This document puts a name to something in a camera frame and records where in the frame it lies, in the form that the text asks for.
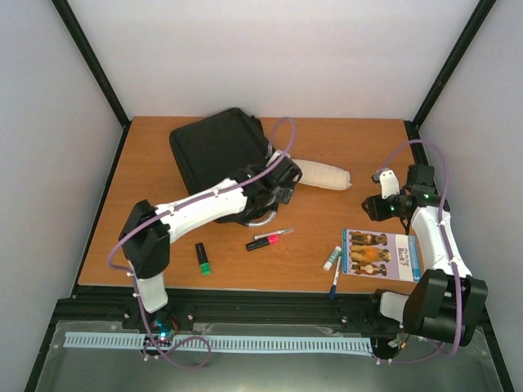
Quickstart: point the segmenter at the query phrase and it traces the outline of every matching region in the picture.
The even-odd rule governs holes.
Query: pen
[[[334,296],[336,295],[336,285],[337,285],[337,279],[339,278],[340,276],[340,264],[342,263],[342,257],[339,256],[337,258],[337,264],[336,264],[336,273],[334,274],[334,281],[333,281],[333,285],[332,287],[330,288],[330,293],[329,293],[329,298],[331,300],[334,299]]]
[[[269,236],[271,236],[271,235],[275,235],[275,234],[287,234],[287,233],[292,233],[293,231],[294,231],[294,228],[293,228],[293,227],[288,227],[287,229],[281,229],[281,230],[271,231],[270,233],[258,234],[258,235],[255,235],[253,238],[254,238],[254,239],[260,239],[260,238],[269,237]]]

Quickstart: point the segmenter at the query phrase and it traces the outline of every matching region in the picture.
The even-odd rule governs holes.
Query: white wall
[[[0,12],[0,390],[69,296],[121,128],[51,1]]]
[[[129,115],[407,118],[477,0],[71,0]]]
[[[523,2],[497,2],[421,129],[449,161],[453,231],[472,273],[489,286],[487,309],[516,390],[523,390],[522,20]]]

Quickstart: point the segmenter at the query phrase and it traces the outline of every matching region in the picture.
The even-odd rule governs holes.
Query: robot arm
[[[363,209],[373,221],[391,217],[407,220],[407,229],[416,232],[426,272],[410,296],[378,291],[378,317],[394,319],[405,332],[451,343],[456,331],[455,277],[450,266],[456,263],[462,288],[463,321],[460,345],[467,345],[479,322],[487,297],[484,281],[474,279],[459,255],[450,226],[450,213],[444,209],[438,220],[440,197],[434,186],[434,168],[426,165],[409,167],[407,184],[400,189],[391,170],[373,177],[382,193],[367,198]],[[442,226],[453,257],[449,257]]]
[[[123,246],[123,252],[129,263],[135,270],[137,277],[138,290],[143,300],[145,310],[153,313],[165,306],[168,302],[167,293],[163,283],[163,270],[169,263],[169,247],[182,235],[189,233],[201,225],[214,221],[222,216],[235,214],[245,209],[247,197],[243,194],[243,189],[231,190],[226,194],[199,200],[185,207],[177,209],[177,206],[186,204],[191,199],[196,199],[209,191],[218,191],[229,188],[238,183],[229,178],[223,180],[212,189],[208,189],[199,194],[194,194],[177,202],[159,204],[151,207],[147,201],[138,203],[130,216],[140,215],[142,218],[151,214],[160,215],[162,212],[170,212],[153,225],[144,235],[137,235]],[[132,219],[127,221],[126,227],[121,235],[136,227],[141,220]]]
[[[252,212],[255,216],[257,211],[267,206],[289,202],[294,185],[300,180],[302,172],[288,157],[268,175],[221,193],[221,190],[251,179],[264,169],[246,167],[210,189],[173,203],[151,206],[147,200],[143,200],[135,205],[119,239],[150,218],[164,215],[122,246],[123,254],[134,269],[145,310],[153,313],[168,302],[163,271],[170,261],[170,245],[182,235],[223,216],[240,212]]]

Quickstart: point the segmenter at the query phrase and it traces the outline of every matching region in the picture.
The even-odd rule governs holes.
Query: book
[[[419,282],[422,277],[415,235],[343,230],[344,274]]]

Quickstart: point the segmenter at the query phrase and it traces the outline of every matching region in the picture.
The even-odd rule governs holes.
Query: white glue stick
[[[329,271],[330,268],[333,266],[334,261],[336,261],[337,257],[340,256],[340,253],[342,252],[342,249],[340,247],[335,247],[333,252],[330,254],[327,261],[325,261],[324,264],[324,270]]]

